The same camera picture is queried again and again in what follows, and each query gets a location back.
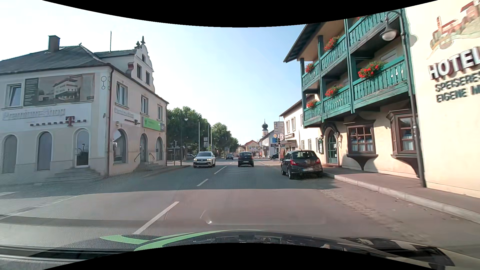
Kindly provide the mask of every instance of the car hood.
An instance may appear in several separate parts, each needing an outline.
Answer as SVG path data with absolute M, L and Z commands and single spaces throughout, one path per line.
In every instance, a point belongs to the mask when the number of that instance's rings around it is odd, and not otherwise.
M 437 269 L 439 265 L 445 266 L 446 269 L 480 269 L 480 259 L 435 246 L 404 240 L 384 237 L 332 238 L 265 230 L 218 230 L 163 236 L 117 234 L 73 243 L 71 246 L 76 248 L 47 249 L 44 247 L 0 246 L 0 255 L 79 261 L 151 248 L 216 243 L 302 245 L 374 255 L 432 269 Z

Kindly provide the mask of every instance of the painted mural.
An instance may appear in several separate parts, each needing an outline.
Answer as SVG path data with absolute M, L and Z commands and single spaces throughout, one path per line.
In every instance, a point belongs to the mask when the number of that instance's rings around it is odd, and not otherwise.
M 430 41 L 431 54 L 429 59 L 438 49 L 451 47 L 455 39 L 480 37 L 480 0 L 473 0 L 459 10 L 459 18 L 447 18 L 447 23 L 438 16 L 437 29 L 432 33 Z
M 94 99 L 94 73 L 25 79 L 24 106 Z

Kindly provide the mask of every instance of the car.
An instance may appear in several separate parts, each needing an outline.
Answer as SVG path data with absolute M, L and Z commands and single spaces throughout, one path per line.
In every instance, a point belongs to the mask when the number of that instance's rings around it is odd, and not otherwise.
M 239 167 L 242 165 L 250 165 L 253 167 L 253 154 L 252 152 L 240 152 L 239 154 Z
M 278 159 L 278 152 L 271 155 L 271 156 L 268 156 L 268 158 L 271 159 L 271 160 Z
M 197 156 L 193 159 L 193 167 L 208 167 L 212 168 L 216 166 L 216 158 L 212 152 L 198 152 Z
M 280 159 L 282 175 L 288 175 L 289 179 L 296 176 L 315 174 L 322 177 L 323 167 L 320 159 L 312 150 L 294 150 L 287 152 L 285 157 Z

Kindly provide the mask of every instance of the dark hatchback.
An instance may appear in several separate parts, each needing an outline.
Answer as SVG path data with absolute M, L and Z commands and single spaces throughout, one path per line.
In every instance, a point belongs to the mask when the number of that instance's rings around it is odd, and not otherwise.
M 252 152 L 240 152 L 239 155 L 239 167 L 242 165 L 250 165 L 253 167 L 253 155 Z
M 283 159 L 280 159 L 282 175 L 288 175 L 289 179 L 295 176 L 305 174 L 314 174 L 322 177 L 323 167 L 320 159 L 315 152 L 311 150 L 295 150 L 285 154 Z

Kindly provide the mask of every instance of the red flowers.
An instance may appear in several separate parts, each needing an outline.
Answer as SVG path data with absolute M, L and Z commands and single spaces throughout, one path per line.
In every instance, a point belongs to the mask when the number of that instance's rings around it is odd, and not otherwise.
M 333 86 L 331 88 L 329 88 L 326 92 L 325 92 L 325 96 L 326 97 L 333 97 L 334 95 L 336 95 L 338 93 L 338 91 L 340 89 L 342 89 L 343 86 Z
M 370 77 L 373 77 L 375 73 L 381 70 L 385 64 L 386 63 L 383 61 L 373 61 L 366 67 L 360 69 L 360 71 L 358 72 L 359 77 L 362 79 L 368 79 Z
M 307 104 L 307 108 L 313 108 L 317 105 L 318 100 L 312 100 Z
M 335 47 L 336 43 L 338 42 L 338 40 L 340 39 L 340 36 L 336 36 L 336 37 L 333 37 L 331 38 L 327 44 L 324 46 L 324 51 L 328 51 L 330 49 L 333 49 L 333 47 Z
M 307 66 L 305 67 L 305 72 L 310 73 L 314 68 L 315 67 L 313 66 L 313 63 L 307 64 Z

